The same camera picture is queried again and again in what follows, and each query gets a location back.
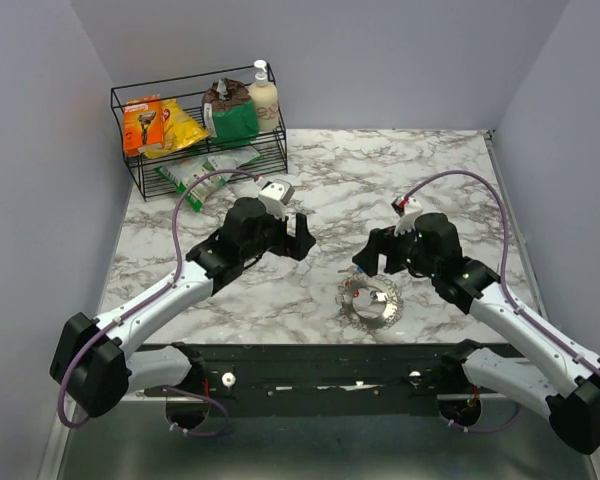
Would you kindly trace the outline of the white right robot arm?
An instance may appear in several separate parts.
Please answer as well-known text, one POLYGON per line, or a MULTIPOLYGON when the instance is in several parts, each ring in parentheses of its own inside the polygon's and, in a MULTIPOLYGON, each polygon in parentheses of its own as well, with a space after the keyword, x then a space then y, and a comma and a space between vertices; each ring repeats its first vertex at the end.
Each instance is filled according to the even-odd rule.
POLYGON ((407 214, 396 227, 372 230, 352 261, 374 276, 381 256, 385 273, 430 279, 443 300, 496 331, 529 362, 520 365, 472 343, 441 365, 447 389, 485 387, 545 418, 576 452, 589 455, 600 447, 600 355, 558 331, 508 293, 495 271, 464 255, 445 214, 407 214))

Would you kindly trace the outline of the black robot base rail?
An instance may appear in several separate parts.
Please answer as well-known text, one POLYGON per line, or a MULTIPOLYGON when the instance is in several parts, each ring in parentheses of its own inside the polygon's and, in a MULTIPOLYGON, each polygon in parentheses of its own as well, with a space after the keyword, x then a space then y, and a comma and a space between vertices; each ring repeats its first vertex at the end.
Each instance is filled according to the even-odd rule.
POLYGON ((466 344, 213 345, 174 344, 190 371, 143 386, 166 399, 168 414, 331 417, 438 415, 446 405, 479 409, 479 390, 457 354, 466 344))

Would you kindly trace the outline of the steel key ring organiser disc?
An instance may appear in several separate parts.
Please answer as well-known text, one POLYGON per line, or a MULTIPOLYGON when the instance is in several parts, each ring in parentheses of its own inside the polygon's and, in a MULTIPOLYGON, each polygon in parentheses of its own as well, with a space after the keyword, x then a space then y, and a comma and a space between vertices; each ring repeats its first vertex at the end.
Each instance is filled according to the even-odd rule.
POLYGON ((339 286, 335 299, 339 317, 361 330, 388 329, 403 315, 401 292, 381 275, 369 277, 355 272, 339 286))

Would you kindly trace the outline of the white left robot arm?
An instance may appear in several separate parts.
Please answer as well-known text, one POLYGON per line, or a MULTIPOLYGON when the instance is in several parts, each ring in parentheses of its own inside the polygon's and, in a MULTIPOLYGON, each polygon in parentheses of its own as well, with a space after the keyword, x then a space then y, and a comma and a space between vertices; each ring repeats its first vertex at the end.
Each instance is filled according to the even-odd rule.
POLYGON ((207 300, 239 278, 267 253, 296 261, 306 258, 316 240, 305 214, 277 218, 258 198, 242 197, 223 224, 188 253, 176 253, 176 267, 159 282, 122 306, 94 318, 79 312, 63 326, 50 365, 59 384, 57 412, 71 397, 88 418, 108 413, 132 387, 170 385, 181 395, 194 393, 200 368, 181 350, 164 349, 165 369, 146 376, 131 367, 140 346, 188 308, 207 300))

